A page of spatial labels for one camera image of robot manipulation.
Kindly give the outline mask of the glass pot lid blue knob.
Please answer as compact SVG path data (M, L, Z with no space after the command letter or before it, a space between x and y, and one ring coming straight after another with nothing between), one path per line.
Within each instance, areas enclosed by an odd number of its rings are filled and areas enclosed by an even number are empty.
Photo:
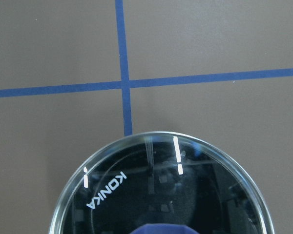
M215 146L175 132L131 135L72 175L51 234L273 234L254 180Z

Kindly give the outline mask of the blue tape line crosswise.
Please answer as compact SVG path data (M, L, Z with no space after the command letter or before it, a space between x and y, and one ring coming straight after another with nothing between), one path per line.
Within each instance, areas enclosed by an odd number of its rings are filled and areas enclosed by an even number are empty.
M219 82L219 81L231 81L231 80L236 81L236 80L261 79L261 78L280 78L280 77L293 77L293 68L205 74L205 75L168 77L168 78L137 79L137 80L128 80L125 82L125 85L128 86L129 88L145 88L145 87L155 87L155 86L169 86L169 85L207 83L207 82ZM108 81L108 82L95 82L95 83L84 83L84 84L0 89L0 98L78 93L78 92L101 91L101 90L102 91L116 90L116 89L121 89L122 86L123 86L122 81Z

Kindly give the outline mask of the blue tape line lengthwise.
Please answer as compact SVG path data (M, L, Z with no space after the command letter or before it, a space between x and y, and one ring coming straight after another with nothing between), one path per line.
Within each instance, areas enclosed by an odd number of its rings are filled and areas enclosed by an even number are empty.
M122 0L115 1L115 9L116 9L116 23L117 23L119 61L120 61L120 73L121 73L124 135L129 136L132 134L131 97L130 97L130 86L129 86L129 69L128 69L127 47L126 47L124 7L123 7Z

